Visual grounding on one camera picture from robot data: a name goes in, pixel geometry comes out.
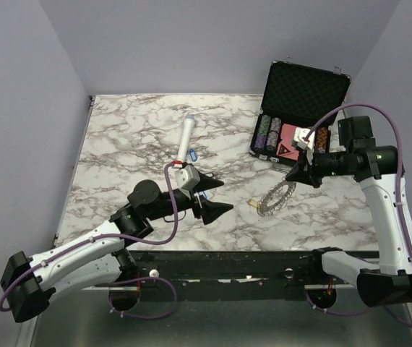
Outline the large metal keyring disc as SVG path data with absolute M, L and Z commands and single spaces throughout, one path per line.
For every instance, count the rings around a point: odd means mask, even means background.
M 257 204 L 257 214 L 261 217 L 272 215 L 286 206 L 296 190 L 296 183 L 285 179 L 276 184 Z

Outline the yellow key tag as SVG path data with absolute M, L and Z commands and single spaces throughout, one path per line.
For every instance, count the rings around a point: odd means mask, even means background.
M 247 203 L 249 206 L 252 206 L 252 207 L 254 207 L 254 208 L 258 208 L 258 207 L 259 207 L 258 201 L 253 200 L 253 199 L 247 200 L 246 203 Z

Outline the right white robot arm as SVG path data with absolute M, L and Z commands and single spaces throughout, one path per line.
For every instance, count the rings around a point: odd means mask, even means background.
M 299 152 L 287 175 L 318 188 L 328 176 L 352 176 L 359 183 L 372 215 L 379 245 L 374 265 L 327 247 L 314 250 L 307 274 L 315 283 L 332 276 L 351 284 L 368 307 L 412 302 L 412 220 L 406 205 L 405 179 L 398 169 L 398 150 L 376 145 L 368 116 L 338 122 L 341 152 Z

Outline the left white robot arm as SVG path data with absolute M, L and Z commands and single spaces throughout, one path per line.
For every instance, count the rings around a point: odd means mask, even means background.
M 141 295 L 143 282 L 160 277 L 141 276 L 128 246 L 171 242 L 180 212 L 190 210 L 208 225 L 233 209 L 202 196 L 203 191 L 221 187 L 222 181 L 186 169 L 179 175 L 180 187 L 169 184 L 167 192 L 152 180 L 139 182 L 123 207 L 68 244 L 32 256 L 13 254 L 0 280 L 0 312 L 11 312 L 15 322 L 25 322 L 43 313 L 54 299 L 90 286 L 133 284 L 136 295 Z

